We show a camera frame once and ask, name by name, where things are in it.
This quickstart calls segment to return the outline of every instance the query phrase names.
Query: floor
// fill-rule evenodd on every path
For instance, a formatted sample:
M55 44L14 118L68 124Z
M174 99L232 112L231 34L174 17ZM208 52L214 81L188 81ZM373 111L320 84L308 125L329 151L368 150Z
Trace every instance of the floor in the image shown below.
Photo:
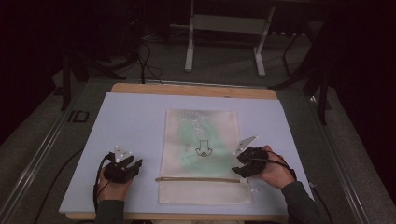
M268 75L258 77L251 49L255 42L251 42L250 36L242 40L240 36L237 40L233 39L234 36L222 36L220 41L213 43L206 37L215 34L198 35L202 35L202 38L198 38L195 45L194 66L190 73L186 73L184 71L187 49L186 30L175 30L170 42L163 42L152 33L145 34L143 39L146 45L141 45L140 55L143 60L147 60L145 69L147 81L265 88L288 78L280 57L290 41L285 36L271 35L267 38L262 56ZM302 61L309 46L309 41L301 36L290 49L288 61L291 70ZM140 71L141 66L135 63L116 72L127 77L126 82L138 83L141 81ZM54 76L58 85L61 85L59 84L60 74ZM50 95L0 146L0 179L2 181L0 201L7 202L9 195L14 195L12 199L17 199L15 204L7 203L7 206L13 205L14 208L10 214L6 214L8 216L4 213L7 209L2 208L1 218L6 217L2 223L76 222L59 214L58 209L68 181L78 163L78 151L85 145L94 119L89 119L85 125L67 122L67 119L73 109L93 111L92 117L94 118L100 108L104 92L110 91L111 84L115 82L117 80L109 79L91 70L91 78L87 84L73 82L74 101L69 110L60 112L62 98ZM303 85L304 82L301 81L290 86L288 91L301 92ZM361 140L350 124L343 107L339 104L336 92L332 89L329 90L328 101L332 110L326 112L328 125L323 130L328 132L332 139L331 144L336 148L337 153L334 157L341 162L341 172L338 174L341 176L338 178L342 179L344 175L353 183L353 188L345 185L344 190L356 190L357 200L360 203L355 204L355 210L332 210L334 223L392 223L396 220L394 204L389 200L364 151ZM35 178L26 180L30 188L25 188L17 195L12 194L12 190L18 186L21 175L29 173L24 169L39 150L45 151L46 158L41 164L31 164L37 165L37 168L41 167L41 170L33 174ZM331 197L332 195L326 196L329 201ZM42 202L45 203L40 208L38 205ZM340 207L351 205L348 201L343 203Z

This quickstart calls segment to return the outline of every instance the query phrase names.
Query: black cable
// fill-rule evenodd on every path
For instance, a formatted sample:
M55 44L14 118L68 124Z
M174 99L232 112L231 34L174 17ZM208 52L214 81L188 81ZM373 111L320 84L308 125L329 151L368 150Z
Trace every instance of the black cable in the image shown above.
M43 211L44 205L45 205L45 203L46 203L48 197L50 196L50 192L51 192L53 186L55 185L56 180L58 179L59 175L60 175L61 172L64 170L64 167L66 167L66 165L67 165L71 160L73 160L79 153L81 153L82 150L83 150L83 149L81 149L81 150L77 151L75 154L73 154L73 155L64 163L64 165L61 167L61 169L60 169L60 170L58 171L58 173L56 174L55 178L52 180L52 183L51 183L50 186L49 186L49 190L47 191L47 194L46 194L46 196L44 197L43 202L41 202L40 208L38 209L38 213L37 213L37 215L35 216L35 222L34 222L35 224L37 223L38 219L40 218L40 215L41 215L41 212Z
M154 66L150 66L150 65L148 65L148 64L146 64L146 67L147 67L147 69L149 70L149 72L152 74L152 77L146 77L146 79L155 78L155 79L157 79L157 80L163 85L163 82L159 79L159 77L163 74L163 70L162 70L161 68L154 67ZM153 72L151 69L160 70L160 74L159 74L159 75L155 75L154 72Z
M146 60L143 60L144 63L142 63L140 57L138 57L138 60L139 60L139 62L140 62L140 66L142 67L142 71L141 71L141 73L140 73L140 79L141 79L141 81L142 81L142 84L145 84L145 83L146 83L146 80L145 80L145 68L146 68L147 63L148 63L148 61L149 61L149 56L151 55L151 49L150 49L149 46L148 46L147 44L145 44L143 41L141 42L141 44L142 44L143 46L145 46L145 47L147 48L147 50L148 50L148 56L147 56Z
M107 187L108 184L111 183L111 180L109 180L98 192L98 194L96 195L96 198L99 197L99 195L102 193L102 191L105 189L105 187Z
M317 195L317 197L319 198L320 202L323 204L324 210L326 211L326 214L327 214L327 217L330 220L330 223L332 223L332 215L330 214L329 208L327 207L326 203L323 201L323 199L318 194L318 191L315 189L315 185L312 182L309 182L309 183L310 183L309 186L314 191L314 193Z
M102 161L100 162L100 165L99 165L99 168L98 168L98 171L97 171L97 174L96 174L95 184L93 185L92 199L93 199L93 206L95 208L95 213L98 210L98 206L99 206L98 198L97 198L97 196L98 196L99 177L100 177L100 173L102 171L103 164L105 163L105 161L107 159L109 159L109 157L110 157L110 153L108 153L106 156L104 156Z
M267 150L264 150L264 151L267 152L267 153L272 153L272 154L278 156L285 163L282 163L282 162L279 162L279 161L268 160L268 159L251 159L251 160L252 161L265 161L265 162L271 162L271 163L275 163L275 164L281 165L281 166L285 167L286 169L288 169L290 171L291 175L294 177L294 179L297 180L297 175L294 172L294 170L289 167L288 163L280 155L276 154L273 151L267 151Z
M140 7L138 5L136 5L134 3L131 3L131 5L129 5L127 1L122 1L122 3L124 4L124 7L122 7L122 9L124 9L124 13L128 17L128 25L125 27L125 31L123 32L123 35L121 37L122 40L121 40L120 45L119 45L119 53L120 53L120 48L121 48L122 42L123 42L124 37L125 37L126 30L130 29L131 32L132 32L132 35L138 35L139 29L141 29L140 28L141 27L141 23L143 22L143 19L144 19L144 16L145 16L145 11L144 11L145 10L145 2L144 1L142 1L142 3L143 3L142 4L143 5L142 8L143 9L142 10L138 10L137 14L139 14L139 15L137 15L137 16L134 15L134 12L136 12L136 10L134 12L132 12L131 9L134 8L134 7L140 9ZM135 56L136 55L134 54L134 52L131 51L129 53L128 57L126 57L125 61L123 61L121 63L109 64L109 65L101 63L101 65L103 67L105 67L107 69L110 69L110 70L113 70L113 71L114 70L118 70L118 69L124 68L124 67L134 63L137 60L137 58Z

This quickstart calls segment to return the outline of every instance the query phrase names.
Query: gray carpet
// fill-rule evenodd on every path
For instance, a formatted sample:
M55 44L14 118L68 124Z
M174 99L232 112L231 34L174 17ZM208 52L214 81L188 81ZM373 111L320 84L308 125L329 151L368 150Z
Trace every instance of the gray carpet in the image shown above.
M182 41L171 43L148 42L151 50L148 65L155 76L162 82L192 82L207 84L223 84L249 87L265 87L276 84L287 78L280 55L290 40L285 36L272 35L265 42L264 64L267 77L258 77L253 61L253 53L249 47L251 43L230 47L210 46L207 41L198 41L195 46L194 67L192 72L184 72L184 58L186 45ZM299 38L295 47L290 50L291 69L294 69L303 59L309 48L309 42ZM141 48L141 55L145 58L148 50ZM127 82L138 82L140 67L133 65L128 70L119 71L120 75L127 76ZM152 76L146 69L146 76ZM99 74L92 74L90 82L83 85L84 90L78 95L77 101L70 110L89 111L90 118L86 123L63 122L62 128L56 134L56 140L39 170L32 186L26 192L17 207L15 216L10 223L33 223L39 210L39 205L49 190L57 172L75 152L84 147L90 134L95 117L101 106L105 93L110 91L113 83ZM347 177L354 184L360 203L367 214L369 223L394 223L396 209L380 183L359 137L354 132L343 108L339 105L336 94L330 90L329 102L332 111L327 111L328 126L318 124L312 105L301 93L303 82L297 83L285 91L278 91L278 97L287 113L290 129L299 150L303 166L308 178L317 184L317 190L328 205L334 223L360 223L350 208L345 196L345 186L340 184L340 176L332 161L332 144L329 146L328 134L333 140L341 161L345 165ZM22 126L11 135L1 146L0 150L0 201L5 202L24 166L33 157L40 143L46 138L46 133L57 118L68 118L70 110L58 112L62 100L59 96L49 96L43 104L26 120ZM78 163L77 155L72 159L61 175L46 200L38 223L75 223L58 213L65 190ZM324 217L323 206L318 202Z

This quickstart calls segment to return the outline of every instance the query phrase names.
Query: person's left hand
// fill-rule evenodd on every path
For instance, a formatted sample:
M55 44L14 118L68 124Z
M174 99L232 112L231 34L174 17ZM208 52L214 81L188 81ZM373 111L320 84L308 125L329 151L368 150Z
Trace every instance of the person's left hand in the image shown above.
M109 183L109 180L105 179L104 172L106 168L103 168L99 177L98 186L98 200L99 202L103 200L119 200L125 201L126 193L132 184L132 179L124 184Z

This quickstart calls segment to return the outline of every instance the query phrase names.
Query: arrow symbol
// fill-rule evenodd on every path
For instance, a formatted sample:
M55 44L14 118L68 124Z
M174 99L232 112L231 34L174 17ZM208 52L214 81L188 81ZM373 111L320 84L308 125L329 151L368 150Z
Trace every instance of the arrow symbol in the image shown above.
M198 156L207 157L212 154L213 149L209 148L209 140L200 140L199 141L199 148L195 149L195 152Z

